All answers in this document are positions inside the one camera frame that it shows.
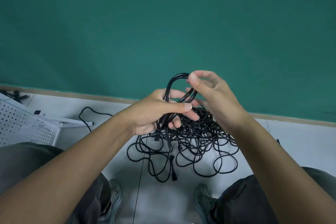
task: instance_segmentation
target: person's right thumb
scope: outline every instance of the person's right thumb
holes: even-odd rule
[[[204,82],[202,82],[200,80],[200,78],[198,78],[198,76],[192,72],[189,77],[188,77],[188,82],[191,85],[191,87],[193,87],[195,90],[197,90],[200,94],[202,94],[204,97],[209,93],[209,91],[211,90],[208,86],[206,86],[204,84]]]

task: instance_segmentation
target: tangled cable pile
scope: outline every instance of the tangled cable pile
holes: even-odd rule
[[[165,101],[169,101],[169,91],[172,86],[172,83],[177,79],[181,78],[188,78],[187,73],[181,73],[174,76],[168,86],[166,88],[166,93],[164,96]],[[194,89],[191,89],[183,98],[181,98],[178,102],[182,102],[187,99]],[[194,97],[196,96],[197,92],[194,91],[193,95],[187,100],[190,103]],[[193,107],[192,110],[198,114],[199,120],[193,121],[188,117],[181,115],[181,114],[167,114],[162,116],[162,118],[157,121],[157,129],[153,133],[149,133],[146,136],[138,136],[135,143],[131,144],[127,148],[127,157],[133,162],[139,162],[143,159],[148,159],[148,171],[149,174],[154,176],[159,182],[166,182],[169,177],[170,173],[172,174],[173,181],[177,180],[177,175],[174,172],[174,165],[173,160],[175,158],[175,163],[178,167],[187,167],[192,165],[195,173],[202,177],[212,177],[216,174],[228,174],[235,171],[238,167],[237,159],[233,156],[239,151],[235,140],[230,136],[230,134],[226,133],[224,130],[220,128],[217,122],[213,120],[212,114],[207,112],[204,107]],[[181,119],[181,127],[170,129],[168,128],[168,123],[173,120],[173,118],[179,115]],[[144,139],[154,137],[155,141],[161,141],[159,147],[157,149],[153,149],[149,147],[147,144],[147,140]],[[168,150],[164,151],[164,140],[167,141]],[[177,141],[177,148],[178,153],[176,156],[172,155],[173,146],[171,144],[172,141]],[[229,153],[225,150],[222,150],[222,147],[230,144],[234,147],[237,147],[237,150],[234,153]],[[136,150],[140,153],[147,154],[147,156],[140,158],[140,159],[132,159],[129,156],[129,149],[135,146]],[[200,174],[196,168],[195,164],[200,162],[206,152],[209,152],[211,149],[214,149],[219,153],[219,156],[213,162],[213,169],[215,172],[211,175],[203,175]],[[154,168],[153,161],[151,156],[154,155],[162,155],[166,157],[166,162],[161,171],[156,171]],[[223,166],[223,158],[230,156],[233,158],[235,162],[235,167],[230,171],[221,171]],[[187,160],[187,164],[181,164],[180,158]],[[166,179],[162,180],[158,178],[158,175],[163,173],[166,169],[166,166],[169,161],[169,174]],[[220,161],[219,168],[216,168],[216,163]]]

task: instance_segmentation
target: pegboard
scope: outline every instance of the pegboard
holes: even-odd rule
[[[14,100],[0,99],[0,146],[21,142],[54,145],[59,127]]]

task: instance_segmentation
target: shoe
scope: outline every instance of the shoe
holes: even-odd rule
[[[217,199],[212,198],[211,191],[208,189],[207,185],[199,184],[194,192],[194,204],[195,208],[202,219],[202,224],[216,224],[210,215],[216,207]]]
[[[99,224],[114,224],[114,216],[121,203],[121,188],[116,179],[108,181],[111,188],[111,204],[107,213],[99,217]]]

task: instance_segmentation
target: green board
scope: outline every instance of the green board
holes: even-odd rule
[[[336,0],[1,0],[0,83],[139,99],[213,70],[249,112],[336,122],[335,12]]]

